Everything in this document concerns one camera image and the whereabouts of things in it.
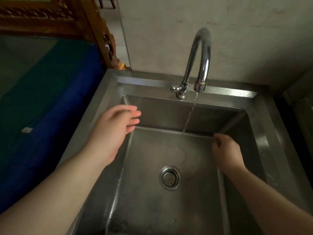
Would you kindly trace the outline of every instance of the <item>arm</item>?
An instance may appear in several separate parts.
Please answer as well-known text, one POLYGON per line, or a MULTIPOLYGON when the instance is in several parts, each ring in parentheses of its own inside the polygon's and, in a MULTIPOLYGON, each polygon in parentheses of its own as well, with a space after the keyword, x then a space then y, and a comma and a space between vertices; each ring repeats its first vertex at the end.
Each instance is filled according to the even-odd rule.
POLYGON ((84 148, 0 215, 0 234, 65 234, 104 167, 140 116, 136 106, 119 105, 98 119, 84 148))
POLYGON ((240 147, 232 138, 214 134, 212 152, 217 165, 233 182, 266 235, 313 234, 313 217, 249 172, 240 147))

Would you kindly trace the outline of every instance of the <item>drain strainer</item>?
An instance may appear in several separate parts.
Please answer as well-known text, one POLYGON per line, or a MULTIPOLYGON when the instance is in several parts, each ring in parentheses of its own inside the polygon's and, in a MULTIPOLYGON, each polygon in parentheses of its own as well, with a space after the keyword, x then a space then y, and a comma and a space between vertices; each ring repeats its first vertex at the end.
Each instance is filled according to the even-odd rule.
POLYGON ((167 190, 176 190, 182 183, 182 174, 177 167, 165 166, 160 171, 159 181, 167 190))

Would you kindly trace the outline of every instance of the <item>running water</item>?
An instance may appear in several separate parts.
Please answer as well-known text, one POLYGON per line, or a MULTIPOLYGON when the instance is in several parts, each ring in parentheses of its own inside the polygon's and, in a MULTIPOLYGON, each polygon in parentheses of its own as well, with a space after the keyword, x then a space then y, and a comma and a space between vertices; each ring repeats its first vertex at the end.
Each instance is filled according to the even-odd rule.
POLYGON ((185 131, 186 131, 188 122, 189 122, 189 120, 190 120, 190 118, 191 118, 191 115, 192 115, 192 113, 193 113, 193 111, 194 111, 194 108, 195 108, 195 106, 196 106, 196 104, 197 104, 197 99, 198 99, 198 92, 196 92, 196 96, 195 96, 195 99, 194 99, 194 105, 193 105, 193 108, 191 109, 191 111, 189 112, 189 115, 188 115, 188 118, 187 118, 187 120, 186 120, 184 129, 182 130, 182 135, 184 135, 184 133, 185 133, 185 131))

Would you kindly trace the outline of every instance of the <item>faucet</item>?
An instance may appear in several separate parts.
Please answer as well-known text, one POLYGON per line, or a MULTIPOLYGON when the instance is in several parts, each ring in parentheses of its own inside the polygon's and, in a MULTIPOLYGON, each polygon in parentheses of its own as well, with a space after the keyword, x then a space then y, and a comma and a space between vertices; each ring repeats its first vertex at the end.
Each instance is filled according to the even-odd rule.
POLYGON ((207 76, 209 72, 210 58, 211 58, 211 35, 207 28, 201 28, 200 30, 198 30, 194 38, 182 83, 180 84, 180 86, 179 85, 171 86, 171 92, 176 93, 176 96, 179 99, 186 98, 189 74, 194 64, 194 60, 196 57, 196 53, 197 53, 200 41, 201 41, 201 47, 202 47, 201 63, 200 63, 200 70, 198 73, 198 78, 194 84, 194 90, 196 92, 204 92, 205 86, 207 85, 207 76))

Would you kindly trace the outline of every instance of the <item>wooden furniture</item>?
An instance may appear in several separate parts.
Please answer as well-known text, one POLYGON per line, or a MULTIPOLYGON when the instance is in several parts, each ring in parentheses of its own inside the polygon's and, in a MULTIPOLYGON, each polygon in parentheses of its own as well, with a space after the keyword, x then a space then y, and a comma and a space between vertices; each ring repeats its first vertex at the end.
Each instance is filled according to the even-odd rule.
MULTIPOLYGON (((111 3, 112 3, 113 9, 116 9, 114 0, 110 0, 110 1, 111 1, 111 3)), ((99 2, 100 2, 100 7, 103 9, 103 2, 102 2, 102 0, 99 0, 99 2)))
POLYGON ((85 39, 108 68, 125 69, 95 0, 0 0, 0 34, 85 39))

